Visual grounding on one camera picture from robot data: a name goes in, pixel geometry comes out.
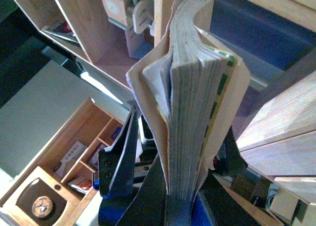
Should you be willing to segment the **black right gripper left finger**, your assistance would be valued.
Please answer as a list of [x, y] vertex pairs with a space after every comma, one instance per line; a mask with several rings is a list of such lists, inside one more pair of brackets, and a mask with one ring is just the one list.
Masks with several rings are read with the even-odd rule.
[[101, 196], [131, 194], [134, 181], [137, 138], [137, 110], [133, 106], [111, 148], [99, 152], [99, 192]]

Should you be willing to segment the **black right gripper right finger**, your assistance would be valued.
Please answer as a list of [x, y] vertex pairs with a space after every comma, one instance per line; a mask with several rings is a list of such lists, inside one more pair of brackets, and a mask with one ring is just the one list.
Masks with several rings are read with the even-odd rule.
[[212, 173], [224, 177], [237, 175], [248, 167], [240, 155], [232, 127], [229, 128], [218, 153], [213, 158], [213, 166]]

